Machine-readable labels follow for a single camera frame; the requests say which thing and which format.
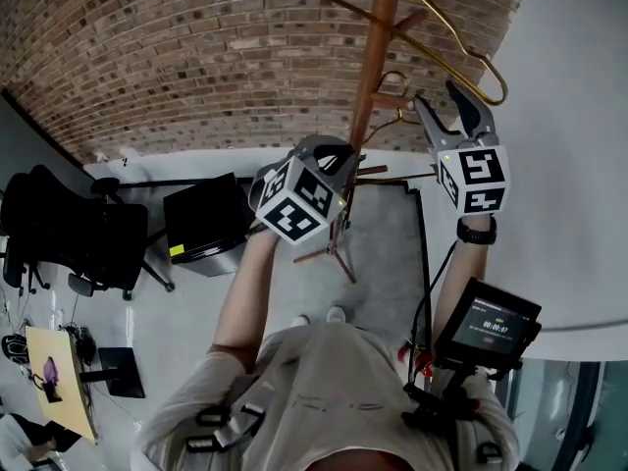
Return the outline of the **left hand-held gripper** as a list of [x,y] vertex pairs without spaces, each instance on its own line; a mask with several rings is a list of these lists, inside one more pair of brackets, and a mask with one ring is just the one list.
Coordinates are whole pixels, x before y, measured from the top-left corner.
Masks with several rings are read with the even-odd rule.
[[329,227],[345,210],[343,188],[356,169],[356,152],[342,139],[312,134],[287,156],[259,169],[249,207],[266,228],[298,245]]

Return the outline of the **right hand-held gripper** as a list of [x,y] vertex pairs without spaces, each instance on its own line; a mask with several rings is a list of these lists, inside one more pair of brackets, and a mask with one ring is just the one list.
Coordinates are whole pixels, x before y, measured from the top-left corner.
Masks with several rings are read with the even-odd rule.
[[414,111],[434,149],[438,181],[458,215],[500,212],[510,191],[511,177],[505,146],[494,133],[493,114],[459,82],[448,79],[445,88],[458,108],[468,137],[448,130],[425,98],[414,97]]

